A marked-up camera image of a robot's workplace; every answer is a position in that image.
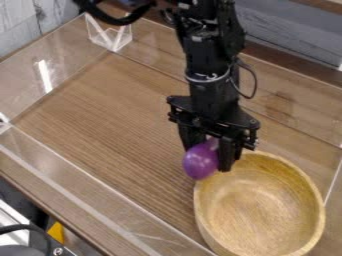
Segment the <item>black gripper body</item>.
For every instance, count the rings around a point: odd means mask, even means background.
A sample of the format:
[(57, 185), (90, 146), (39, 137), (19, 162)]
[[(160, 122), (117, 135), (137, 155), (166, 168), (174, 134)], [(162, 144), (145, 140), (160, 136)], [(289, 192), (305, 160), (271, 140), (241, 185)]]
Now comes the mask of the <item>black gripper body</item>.
[(240, 92), (240, 71), (237, 68), (224, 68), (221, 72), (190, 72), (185, 70), (185, 81), (189, 94), (166, 97), (169, 105), (168, 119), (176, 125), (200, 126), (206, 136), (240, 136), (243, 149), (256, 147), (259, 121), (241, 109), (240, 98), (255, 96)]

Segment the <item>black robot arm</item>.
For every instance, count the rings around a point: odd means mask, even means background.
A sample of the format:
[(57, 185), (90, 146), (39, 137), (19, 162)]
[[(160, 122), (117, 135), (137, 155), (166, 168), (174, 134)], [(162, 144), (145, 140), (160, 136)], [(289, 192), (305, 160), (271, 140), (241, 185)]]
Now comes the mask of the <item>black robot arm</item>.
[(217, 139), (217, 170), (230, 170), (241, 152), (256, 147), (260, 122), (239, 100), (239, 71), (248, 66), (239, 58), (245, 31), (233, 0), (169, 0), (173, 29), (185, 56), (186, 96), (169, 96), (168, 119), (177, 125), (182, 147), (189, 149)]

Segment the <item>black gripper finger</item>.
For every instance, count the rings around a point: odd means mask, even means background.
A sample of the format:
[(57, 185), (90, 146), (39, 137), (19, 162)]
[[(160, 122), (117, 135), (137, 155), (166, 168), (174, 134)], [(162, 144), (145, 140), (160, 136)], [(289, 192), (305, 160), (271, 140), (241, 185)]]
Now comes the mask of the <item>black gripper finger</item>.
[(205, 133), (200, 126), (178, 124), (177, 130), (184, 150), (188, 150), (205, 141)]
[(217, 170), (220, 172), (228, 172), (232, 168), (235, 161), (240, 159), (243, 144), (244, 141), (240, 136), (221, 137), (218, 139)]

